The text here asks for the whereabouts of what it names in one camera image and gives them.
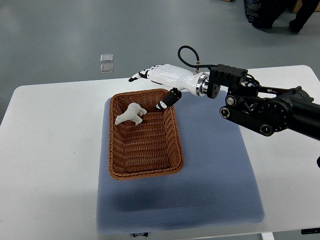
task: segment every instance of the concrete floor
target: concrete floor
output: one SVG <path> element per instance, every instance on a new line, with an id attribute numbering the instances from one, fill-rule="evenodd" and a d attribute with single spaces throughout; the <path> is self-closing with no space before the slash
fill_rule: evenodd
<path id="1" fill-rule="evenodd" d="M 177 57 L 182 45 L 195 48 L 202 64 L 245 69 L 307 65 L 320 78 L 320 13 L 298 35 L 288 30 L 294 18 L 284 12 L 266 33 L 248 23 L 242 0 L 0 0 L 0 122 L 21 85 L 128 78 L 166 63 L 187 68 Z M 112 73 L 100 73 L 104 53 L 114 54 Z M 195 61 L 187 50 L 182 56 Z M 297 230 L 274 237 L 320 236 Z"/>

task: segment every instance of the robotic arm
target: robotic arm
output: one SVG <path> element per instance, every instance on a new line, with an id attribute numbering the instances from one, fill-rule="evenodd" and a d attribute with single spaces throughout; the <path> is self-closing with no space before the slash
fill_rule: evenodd
<path id="1" fill-rule="evenodd" d="M 197 64 L 185 62 L 180 51 L 191 49 L 197 56 Z M 169 64 L 156 65 L 138 72 L 129 82 L 139 78 L 150 79 L 157 84 L 172 87 L 172 89 L 155 105 L 157 109 L 165 109 L 176 103 L 181 97 L 181 90 L 188 90 L 195 96 L 207 95 L 214 99 L 220 86 L 228 87 L 225 106 L 221 107 L 220 115 L 238 125 L 264 136 L 274 132 L 291 129 L 320 141 L 320 105 L 300 86 L 291 89 L 281 89 L 261 86 L 247 69 L 226 65 L 199 65 L 199 56 L 189 46 L 182 46 L 178 57 L 189 67 L 189 70 Z M 209 75 L 199 72 L 199 68 L 208 68 Z M 261 98 L 258 93 L 274 94 L 276 97 Z"/>

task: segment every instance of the gray textured mat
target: gray textured mat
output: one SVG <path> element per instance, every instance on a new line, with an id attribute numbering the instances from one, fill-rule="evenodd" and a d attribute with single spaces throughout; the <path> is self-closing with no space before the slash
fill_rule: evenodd
<path id="1" fill-rule="evenodd" d="M 184 155 L 173 175 L 114 180 L 108 172 L 109 102 L 105 103 L 97 197 L 101 234 L 258 223 L 264 218 L 254 172 L 239 127 L 216 99 L 183 92 L 175 104 Z"/>

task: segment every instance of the wicker basket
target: wicker basket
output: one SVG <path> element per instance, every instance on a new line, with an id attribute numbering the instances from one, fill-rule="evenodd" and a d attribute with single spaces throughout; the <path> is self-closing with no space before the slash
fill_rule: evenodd
<path id="1" fill-rule="evenodd" d="M 179 172 L 184 165 L 174 106 L 163 111 L 153 109 L 168 91 L 152 89 L 124 92 L 110 100 L 109 173 L 117 180 L 156 177 Z M 124 121 L 115 125 L 118 115 L 130 103 L 146 109 L 142 123 Z"/>

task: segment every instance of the black pants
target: black pants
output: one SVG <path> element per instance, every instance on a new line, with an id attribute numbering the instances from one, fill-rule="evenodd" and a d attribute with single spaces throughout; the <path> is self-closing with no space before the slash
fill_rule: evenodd
<path id="1" fill-rule="evenodd" d="M 276 0 L 271 5 L 261 21 L 266 24 L 273 24 L 274 21 L 286 10 L 292 0 Z M 316 10 L 320 0 L 302 0 L 302 7 L 296 13 L 294 25 L 297 29 L 302 29 L 308 19 Z"/>

